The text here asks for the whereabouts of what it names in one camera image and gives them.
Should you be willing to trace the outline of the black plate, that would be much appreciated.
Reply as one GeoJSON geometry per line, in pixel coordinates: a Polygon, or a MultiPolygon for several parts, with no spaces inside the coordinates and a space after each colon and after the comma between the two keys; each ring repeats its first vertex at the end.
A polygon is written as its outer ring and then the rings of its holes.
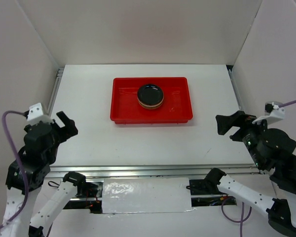
{"type": "Polygon", "coordinates": [[[145,84],[137,91],[138,100],[148,106],[155,106],[163,101],[163,90],[155,84],[145,84]]]}

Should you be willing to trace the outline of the cream floral plate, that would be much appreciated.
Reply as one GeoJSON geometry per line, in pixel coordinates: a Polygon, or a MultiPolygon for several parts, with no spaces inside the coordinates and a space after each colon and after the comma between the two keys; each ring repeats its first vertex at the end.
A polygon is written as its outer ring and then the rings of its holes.
{"type": "Polygon", "coordinates": [[[139,105],[147,110],[155,110],[155,109],[161,107],[162,103],[159,103],[156,105],[147,105],[147,104],[139,103],[139,105]]]}

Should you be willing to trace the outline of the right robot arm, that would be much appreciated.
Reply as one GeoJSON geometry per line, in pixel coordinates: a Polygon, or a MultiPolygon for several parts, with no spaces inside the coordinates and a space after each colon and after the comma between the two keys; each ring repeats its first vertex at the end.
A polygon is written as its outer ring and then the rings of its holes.
{"type": "Polygon", "coordinates": [[[256,119],[243,111],[217,115],[218,135],[237,128],[230,139],[242,142],[257,169],[268,174],[274,195],[255,191],[218,168],[206,175],[205,188],[213,194],[219,191],[236,198],[260,213],[280,234],[296,237],[296,141],[280,129],[268,128],[266,119],[256,119]]]}

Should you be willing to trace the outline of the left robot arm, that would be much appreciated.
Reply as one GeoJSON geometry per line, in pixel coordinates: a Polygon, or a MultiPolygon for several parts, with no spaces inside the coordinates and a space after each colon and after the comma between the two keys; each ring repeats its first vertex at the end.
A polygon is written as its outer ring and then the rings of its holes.
{"type": "Polygon", "coordinates": [[[78,134],[75,122],[64,112],[60,111],[56,115],[64,124],[63,127],[50,118],[41,104],[30,107],[26,112],[6,111],[1,117],[15,160],[8,168],[5,183],[7,201],[0,237],[48,236],[53,222],[69,200],[87,193],[86,177],[70,171],[45,206],[36,214],[33,213],[44,179],[56,161],[59,145],[78,134]],[[19,150],[7,127],[8,114],[21,115],[27,119],[24,146],[19,150]]]}

